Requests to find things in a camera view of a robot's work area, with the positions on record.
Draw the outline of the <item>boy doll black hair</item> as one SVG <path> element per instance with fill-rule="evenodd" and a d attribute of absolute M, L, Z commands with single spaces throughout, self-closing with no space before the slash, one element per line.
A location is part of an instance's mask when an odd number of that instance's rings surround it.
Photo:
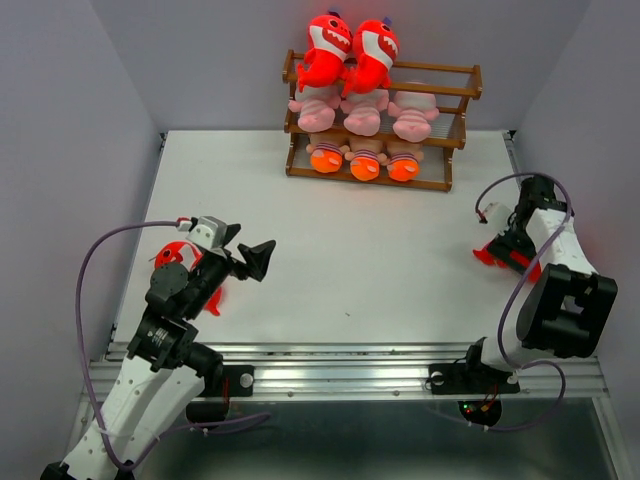
<path fill-rule="evenodd" d="M 338 134 L 311 133 L 306 146 L 311 167 L 322 174 L 339 171 L 349 150 L 348 136 Z"/>

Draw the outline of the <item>boy doll from corner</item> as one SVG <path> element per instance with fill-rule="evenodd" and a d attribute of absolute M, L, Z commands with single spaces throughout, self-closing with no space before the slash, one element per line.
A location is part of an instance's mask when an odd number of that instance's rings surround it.
<path fill-rule="evenodd" d="M 422 145 L 404 141 L 388 142 L 386 168 L 389 177 L 398 182 L 413 180 L 420 173 L 420 163 L 424 159 Z"/>

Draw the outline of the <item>pink pig plush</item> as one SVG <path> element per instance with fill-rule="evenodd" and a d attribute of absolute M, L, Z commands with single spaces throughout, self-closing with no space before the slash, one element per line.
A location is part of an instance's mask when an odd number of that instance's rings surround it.
<path fill-rule="evenodd" d="M 341 101 L 340 108 L 346 115 L 343 125 L 352 134 L 371 137 L 380 128 L 380 113 L 387 109 L 389 93 L 375 89 L 366 94 L 350 93 Z"/>
<path fill-rule="evenodd" d="M 402 90 L 394 94 L 387 112 L 395 119 L 393 132 L 410 143 L 427 139 L 432 131 L 432 123 L 440 114 L 434 94 Z"/>
<path fill-rule="evenodd" d="M 288 102 L 289 109 L 298 113 L 297 125 L 305 132 L 317 133 L 328 130 L 335 120 L 341 96 L 335 85 L 297 91 Z"/>

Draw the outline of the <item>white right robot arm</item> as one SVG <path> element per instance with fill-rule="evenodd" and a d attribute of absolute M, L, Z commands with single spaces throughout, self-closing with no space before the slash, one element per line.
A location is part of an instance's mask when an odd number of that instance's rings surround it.
<path fill-rule="evenodd" d="M 482 390 L 528 365 L 592 356 L 618 286 L 587 259 L 566 189 L 548 175 L 527 173 L 513 209 L 492 203 L 476 214 L 498 232 L 475 257 L 516 272 L 531 289 L 515 316 L 510 309 L 518 295 L 511 293 L 497 333 L 469 347 L 460 366 L 463 384 Z"/>

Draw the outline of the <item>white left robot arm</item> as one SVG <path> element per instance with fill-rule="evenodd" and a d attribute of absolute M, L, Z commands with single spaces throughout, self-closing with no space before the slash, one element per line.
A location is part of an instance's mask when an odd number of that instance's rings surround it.
<path fill-rule="evenodd" d="M 161 224 L 184 233 L 201 257 L 192 268 L 173 261 L 154 269 L 140 323 L 103 402 L 88 361 L 81 361 L 94 419 L 64 459 L 45 467 L 44 479 L 135 478 L 151 451 L 175 432 L 187 405 L 225 383 L 222 355 L 197 341 L 192 322 L 228 277 L 262 281 L 276 243 L 241 244 L 241 256 L 234 258 L 226 247 L 240 231 L 238 224 L 211 216 Z"/>

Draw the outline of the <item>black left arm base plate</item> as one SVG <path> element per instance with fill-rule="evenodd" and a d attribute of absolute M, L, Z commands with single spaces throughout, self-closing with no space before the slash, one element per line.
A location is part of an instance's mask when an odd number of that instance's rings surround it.
<path fill-rule="evenodd" d="M 205 377 L 202 398 L 247 398 L 253 395 L 255 367 L 249 364 L 221 365 Z"/>

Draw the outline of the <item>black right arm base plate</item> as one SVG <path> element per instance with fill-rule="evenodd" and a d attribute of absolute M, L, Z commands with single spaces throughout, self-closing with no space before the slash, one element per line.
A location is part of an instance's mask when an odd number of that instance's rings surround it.
<path fill-rule="evenodd" d="M 468 367 L 463 363 L 436 363 L 429 366 L 427 384 L 434 395 L 517 394 L 518 382 L 511 374 L 489 367 Z"/>

